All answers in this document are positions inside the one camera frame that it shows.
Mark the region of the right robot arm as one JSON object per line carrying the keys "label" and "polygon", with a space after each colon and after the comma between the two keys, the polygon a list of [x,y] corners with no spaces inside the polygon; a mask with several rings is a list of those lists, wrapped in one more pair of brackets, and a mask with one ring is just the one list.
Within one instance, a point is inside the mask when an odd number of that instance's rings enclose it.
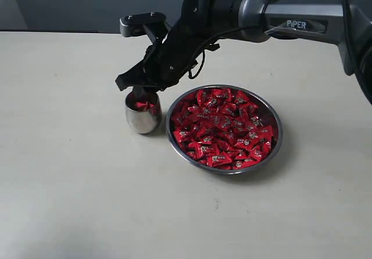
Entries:
{"label": "right robot arm", "polygon": [[131,69],[117,76],[119,90],[143,95],[175,86],[197,57],[218,49],[218,40],[261,43],[304,39],[338,47],[344,72],[355,75],[371,98],[371,0],[183,0],[180,18],[166,24],[159,12],[120,19],[124,37],[148,36],[151,44]]}

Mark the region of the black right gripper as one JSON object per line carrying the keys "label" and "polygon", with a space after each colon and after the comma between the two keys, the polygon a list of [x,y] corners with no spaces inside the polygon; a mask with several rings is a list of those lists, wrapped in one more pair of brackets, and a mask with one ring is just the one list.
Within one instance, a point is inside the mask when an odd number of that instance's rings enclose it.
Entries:
{"label": "black right gripper", "polygon": [[210,19],[179,19],[164,38],[150,39],[141,61],[116,77],[119,90],[133,87],[134,98],[145,100],[146,91],[163,91],[176,85],[196,65],[211,36]]}

